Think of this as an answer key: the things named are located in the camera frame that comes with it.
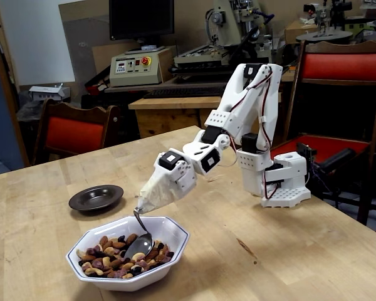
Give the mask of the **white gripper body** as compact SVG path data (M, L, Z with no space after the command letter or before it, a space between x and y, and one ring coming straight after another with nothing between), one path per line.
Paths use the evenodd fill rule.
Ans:
M196 186L197 175L192 160L179 150L161 152L154 167L158 184L172 196L185 196Z

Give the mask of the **beige tape-wrapped gripper finger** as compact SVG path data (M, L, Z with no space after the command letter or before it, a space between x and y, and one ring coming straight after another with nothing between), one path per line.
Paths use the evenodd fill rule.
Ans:
M171 181L168 175L155 171L140 190L139 213L149 213L180 198L181 194L175 181Z

